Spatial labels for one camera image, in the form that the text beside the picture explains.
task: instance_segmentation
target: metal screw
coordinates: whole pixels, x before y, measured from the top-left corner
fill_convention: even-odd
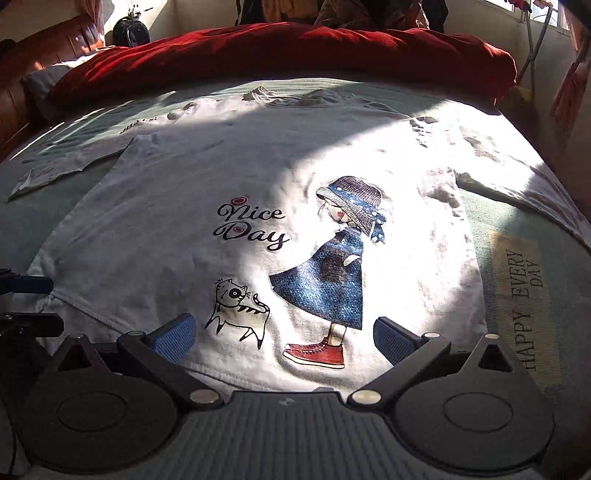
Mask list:
[[[360,405],[375,405],[382,399],[375,390],[357,390],[351,395],[351,399]]]
[[[201,405],[207,405],[210,403],[217,402],[220,395],[213,390],[194,390],[189,395],[192,402],[199,403]]]

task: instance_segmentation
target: red blanket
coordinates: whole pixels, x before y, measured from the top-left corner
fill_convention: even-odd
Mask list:
[[[507,52],[467,35],[257,24],[110,49],[69,71],[49,99],[66,108],[188,80],[298,71],[363,72],[488,98],[501,97],[515,84],[516,74]]]

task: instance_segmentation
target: cartoon heart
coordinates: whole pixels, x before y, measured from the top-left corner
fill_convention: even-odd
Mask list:
[[[248,199],[246,197],[236,197],[235,199],[232,199],[232,201],[230,202],[232,205],[242,205],[243,203],[246,203],[248,201]]]

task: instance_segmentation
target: wooden headboard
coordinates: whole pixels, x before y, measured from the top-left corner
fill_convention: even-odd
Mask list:
[[[81,15],[17,43],[0,59],[0,161],[46,127],[21,79],[61,61],[75,60],[103,46],[90,17]]]

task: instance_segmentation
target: window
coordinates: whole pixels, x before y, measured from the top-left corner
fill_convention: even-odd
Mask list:
[[[505,10],[508,10],[509,12],[513,11],[513,5],[511,5],[509,2],[506,2],[505,0],[488,0],[490,3],[495,4],[501,8],[504,8]]]
[[[564,15],[564,7],[562,4],[558,3],[556,0],[550,0],[553,3],[557,4],[557,7],[554,7],[554,11],[552,12],[552,16],[550,17],[550,23],[552,27],[556,27],[558,30],[569,30],[569,25],[566,23],[566,16]],[[533,0],[531,0],[531,15],[530,18],[536,22],[544,23],[546,20],[546,14],[548,13],[548,7],[540,8],[534,5]],[[510,4],[506,0],[486,0],[485,3],[493,4],[498,7],[507,10],[508,12],[512,13],[513,17],[521,17],[523,21],[523,12],[518,8],[515,8],[512,4]]]
[[[531,19],[537,22],[544,23],[546,15],[548,14],[548,7],[540,8],[533,3],[531,4]],[[564,15],[564,7],[562,4],[558,4],[558,8],[554,7],[552,16],[550,17],[550,23],[553,27],[563,28],[564,30],[569,29],[569,25],[566,23],[566,17]]]

